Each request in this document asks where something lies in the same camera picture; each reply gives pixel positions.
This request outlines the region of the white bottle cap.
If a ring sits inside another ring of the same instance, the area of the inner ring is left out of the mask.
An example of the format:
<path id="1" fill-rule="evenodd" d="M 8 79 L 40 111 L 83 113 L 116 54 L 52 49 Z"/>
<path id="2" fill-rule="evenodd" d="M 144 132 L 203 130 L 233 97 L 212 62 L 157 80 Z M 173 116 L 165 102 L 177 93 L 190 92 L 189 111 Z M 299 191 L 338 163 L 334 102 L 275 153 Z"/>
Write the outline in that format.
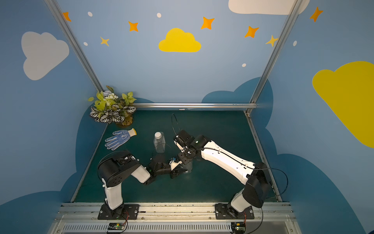
<path id="1" fill-rule="evenodd" d="M 154 135 L 154 137 L 155 137 L 156 139 L 161 139 L 162 136 L 163 136 L 163 135 L 162 135 L 161 132 L 156 132 L 155 135 Z"/>

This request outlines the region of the square clear plastic bottle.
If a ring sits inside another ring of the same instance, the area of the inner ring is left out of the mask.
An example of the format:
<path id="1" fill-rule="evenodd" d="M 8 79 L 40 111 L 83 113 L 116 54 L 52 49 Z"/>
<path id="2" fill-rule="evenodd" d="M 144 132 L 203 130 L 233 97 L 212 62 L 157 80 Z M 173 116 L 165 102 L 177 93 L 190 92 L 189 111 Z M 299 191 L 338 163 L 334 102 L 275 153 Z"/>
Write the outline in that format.
<path id="1" fill-rule="evenodd" d="M 156 139 L 154 137 L 153 144 L 154 144 L 154 149 L 156 150 L 157 153 L 164 153 L 165 152 L 165 146 L 166 146 L 166 141 L 165 141 L 165 136 L 164 133 L 162 133 L 162 138 L 161 139 Z"/>

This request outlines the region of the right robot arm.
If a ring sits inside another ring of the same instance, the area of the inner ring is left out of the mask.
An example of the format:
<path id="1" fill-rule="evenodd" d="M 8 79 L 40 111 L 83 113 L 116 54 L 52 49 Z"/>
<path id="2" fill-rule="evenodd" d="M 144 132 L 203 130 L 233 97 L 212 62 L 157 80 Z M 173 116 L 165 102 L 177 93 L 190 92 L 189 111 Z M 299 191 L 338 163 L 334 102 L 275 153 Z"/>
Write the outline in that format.
<path id="1" fill-rule="evenodd" d="M 269 191 L 272 189 L 270 168 L 263 162 L 253 163 L 223 149 L 212 139 L 198 135 L 193 137 L 181 130 L 173 139 L 181 151 L 179 160 L 188 164 L 196 157 L 210 161 L 236 177 L 244 188 L 229 203 L 229 207 L 243 212 L 252 206 L 262 208 Z"/>

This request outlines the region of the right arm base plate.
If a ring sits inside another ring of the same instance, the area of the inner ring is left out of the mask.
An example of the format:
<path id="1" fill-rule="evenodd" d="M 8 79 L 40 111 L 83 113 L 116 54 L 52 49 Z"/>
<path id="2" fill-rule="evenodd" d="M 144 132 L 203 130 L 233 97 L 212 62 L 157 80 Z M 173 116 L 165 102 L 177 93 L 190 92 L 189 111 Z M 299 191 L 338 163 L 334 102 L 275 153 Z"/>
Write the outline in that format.
<path id="1" fill-rule="evenodd" d="M 247 207 L 243 212 L 231 208 L 229 204 L 217 203 L 214 206 L 216 219 L 254 219 L 252 206 Z"/>

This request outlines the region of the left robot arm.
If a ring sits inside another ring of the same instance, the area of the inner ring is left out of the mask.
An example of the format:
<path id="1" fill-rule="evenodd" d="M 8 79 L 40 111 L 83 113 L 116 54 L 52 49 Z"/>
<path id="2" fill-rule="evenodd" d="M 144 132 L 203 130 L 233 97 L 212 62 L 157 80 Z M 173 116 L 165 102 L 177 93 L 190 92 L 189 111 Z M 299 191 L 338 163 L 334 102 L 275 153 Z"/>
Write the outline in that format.
<path id="1" fill-rule="evenodd" d="M 156 154 L 146 166 L 129 151 L 110 153 L 97 167 L 106 196 L 104 207 L 110 212 L 116 212 L 123 205 L 122 182 L 130 176 L 148 185 L 154 182 L 157 176 L 170 175 L 170 178 L 175 178 L 187 171 L 183 162 L 176 158 L 165 161 L 163 153 Z"/>

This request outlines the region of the round clear plastic bottle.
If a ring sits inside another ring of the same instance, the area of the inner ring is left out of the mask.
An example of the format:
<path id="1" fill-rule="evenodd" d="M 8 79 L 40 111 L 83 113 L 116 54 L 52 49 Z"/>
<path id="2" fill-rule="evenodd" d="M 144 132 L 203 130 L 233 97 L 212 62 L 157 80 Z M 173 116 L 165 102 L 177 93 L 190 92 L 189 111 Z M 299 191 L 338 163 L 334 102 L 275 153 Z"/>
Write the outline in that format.
<path id="1" fill-rule="evenodd" d="M 185 169 L 184 174 L 189 174 L 189 173 L 191 173 L 191 172 L 192 172 L 192 168 L 193 168 L 193 162 L 191 161 L 191 162 L 189 162 L 188 164 L 185 164 L 185 165 L 183 166 L 183 168 Z"/>

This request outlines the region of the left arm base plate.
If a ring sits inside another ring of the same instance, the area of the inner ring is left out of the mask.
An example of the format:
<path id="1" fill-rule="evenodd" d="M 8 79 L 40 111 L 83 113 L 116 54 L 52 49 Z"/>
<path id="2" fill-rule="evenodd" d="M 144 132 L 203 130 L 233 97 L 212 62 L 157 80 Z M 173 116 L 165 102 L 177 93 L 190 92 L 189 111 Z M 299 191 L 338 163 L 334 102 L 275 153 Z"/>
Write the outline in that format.
<path id="1" fill-rule="evenodd" d="M 98 220 L 136 220 L 139 213 L 139 204 L 122 204 L 114 210 L 104 203 L 99 211 Z"/>

